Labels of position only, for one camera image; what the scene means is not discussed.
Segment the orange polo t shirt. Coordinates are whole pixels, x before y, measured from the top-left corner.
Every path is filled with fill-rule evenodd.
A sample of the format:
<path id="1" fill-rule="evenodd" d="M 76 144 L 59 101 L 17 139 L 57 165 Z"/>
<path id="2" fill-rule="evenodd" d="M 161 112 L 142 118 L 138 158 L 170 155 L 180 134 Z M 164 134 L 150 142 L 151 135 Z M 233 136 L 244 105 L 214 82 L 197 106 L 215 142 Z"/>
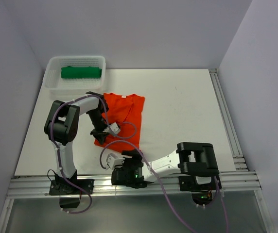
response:
<path id="1" fill-rule="evenodd" d="M 122 96 L 105 93 L 104 98 L 108 105 L 109 123 L 116 122 L 121 129 L 119 136 L 139 147 L 145 97 L 136 94 Z"/>

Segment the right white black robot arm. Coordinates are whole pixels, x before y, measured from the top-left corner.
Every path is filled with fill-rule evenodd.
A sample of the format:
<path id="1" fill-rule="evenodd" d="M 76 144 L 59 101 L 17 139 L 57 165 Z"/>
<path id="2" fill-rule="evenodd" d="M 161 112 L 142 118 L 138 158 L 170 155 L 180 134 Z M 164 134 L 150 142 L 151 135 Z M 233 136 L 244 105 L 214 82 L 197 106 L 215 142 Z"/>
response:
<path id="1" fill-rule="evenodd" d="M 177 149 L 162 158 L 145 161 L 138 149 L 124 150 L 121 156 L 113 153 L 106 159 L 112 170 L 111 183 L 135 189 L 146 188 L 158 179 L 179 175 L 181 191 L 214 190 L 219 169 L 210 143 L 181 142 Z"/>

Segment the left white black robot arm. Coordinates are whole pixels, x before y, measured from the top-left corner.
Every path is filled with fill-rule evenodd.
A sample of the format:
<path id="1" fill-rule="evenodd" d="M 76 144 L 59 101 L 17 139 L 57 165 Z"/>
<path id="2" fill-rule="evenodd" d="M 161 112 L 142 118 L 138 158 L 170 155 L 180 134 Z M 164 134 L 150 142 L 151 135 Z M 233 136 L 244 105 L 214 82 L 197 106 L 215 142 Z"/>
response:
<path id="1" fill-rule="evenodd" d="M 72 194 L 78 189 L 77 169 L 73 160 L 73 141 L 78 132 L 79 118 L 87 114 L 94 129 L 90 132 L 101 145 L 109 135 L 103 113 L 108 111 L 104 95 L 87 92 L 85 96 L 69 102 L 55 100 L 44 126 L 44 133 L 52 142 L 57 162 L 57 178 L 64 178 L 61 189 Z"/>

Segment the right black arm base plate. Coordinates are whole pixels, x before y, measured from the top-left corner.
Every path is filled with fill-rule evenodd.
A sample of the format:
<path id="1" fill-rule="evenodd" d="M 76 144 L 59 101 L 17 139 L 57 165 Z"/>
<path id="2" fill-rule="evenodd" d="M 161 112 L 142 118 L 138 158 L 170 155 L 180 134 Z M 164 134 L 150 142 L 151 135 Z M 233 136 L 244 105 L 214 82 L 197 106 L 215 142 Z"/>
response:
<path id="1" fill-rule="evenodd" d="M 184 175 L 178 177 L 180 191 L 190 191 L 190 192 L 207 192 L 209 190 L 217 190 L 217 185 L 219 189 L 222 189 L 221 182 L 217 176 L 215 177 L 198 177 Z"/>

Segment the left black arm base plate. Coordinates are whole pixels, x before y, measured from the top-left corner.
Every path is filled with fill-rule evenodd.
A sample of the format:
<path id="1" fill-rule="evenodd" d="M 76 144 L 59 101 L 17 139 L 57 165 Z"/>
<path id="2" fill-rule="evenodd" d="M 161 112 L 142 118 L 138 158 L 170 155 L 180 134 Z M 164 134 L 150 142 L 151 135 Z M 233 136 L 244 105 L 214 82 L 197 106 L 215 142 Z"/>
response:
<path id="1" fill-rule="evenodd" d="M 94 180 L 93 179 L 78 179 L 74 181 L 74 184 L 83 190 L 87 191 L 89 194 L 93 193 Z M 60 196 L 60 195 L 79 195 L 82 191 L 77 187 L 72 186 L 64 179 L 53 180 L 51 182 L 49 195 Z"/>

